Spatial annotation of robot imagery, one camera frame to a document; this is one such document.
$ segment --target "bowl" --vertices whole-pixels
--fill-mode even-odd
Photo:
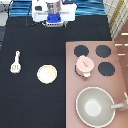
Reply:
[[[108,92],[99,87],[83,89],[76,99],[76,111],[79,118],[91,127],[102,128],[109,125],[115,116],[114,104]]]

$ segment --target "bowl rim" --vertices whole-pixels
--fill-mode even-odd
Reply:
[[[102,128],[102,127],[105,127],[105,126],[109,125],[109,124],[113,121],[113,119],[114,119],[114,117],[115,117],[115,109],[114,109],[114,111],[113,111],[113,115],[112,115],[111,119],[109,120],[109,122],[107,122],[107,123],[105,123],[105,124],[103,124],[103,125],[100,125],[100,126],[96,126],[96,125],[91,125],[91,124],[89,124],[88,122],[86,122],[86,121],[81,117],[81,115],[80,115],[80,113],[79,113],[79,110],[78,110],[78,100],[79,100],[79,97],[81,96],[81,94],[82,94],[83,92],[85,92],[86,90],[89,90],[89,89],[99,89],[99,90],[105,92],[105,93],[108,95],[108,97],[111,99],[112,103],[114,104],[113,98],[112,98],[111,95],[110,95],[107,91],[105,91],[104,89],[102,89],[102,88],[100,88],[100,87],[86,87],[86,88],[84,88],[84,89],[78,94],[78,96],[77,96],[77,98],[76,98],[76,111],[77,111],[77,114],[78,114],[79,118],[80,118],[85,124],[87,124],[88,126],[91,126],[91,127],[94,127],[94,128]]]

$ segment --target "teal floor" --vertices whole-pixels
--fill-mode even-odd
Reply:
[[[106,15],[103,0],[74,0],[74,2],[78,5],[76,16]],[[10,16],[26,16],[30,4],[31,0],[14,0]]]

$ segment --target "black table surface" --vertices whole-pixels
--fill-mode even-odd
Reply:
[[[65,43],[87,40],[111,41],[107,16],[76,17],[66,28],[26,27],[25,17],[8,19],[0,51],[0,128],[66,127]],[[17,50],[22,69],[12,74]],[[58,71],[49,85],[36,75],[44,64]]]

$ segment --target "beige plate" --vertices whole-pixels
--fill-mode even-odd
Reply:
[[[52,83],[57,77],[57,70],[52,65],[43,65],[39,68],[37,77],[42,83]]]

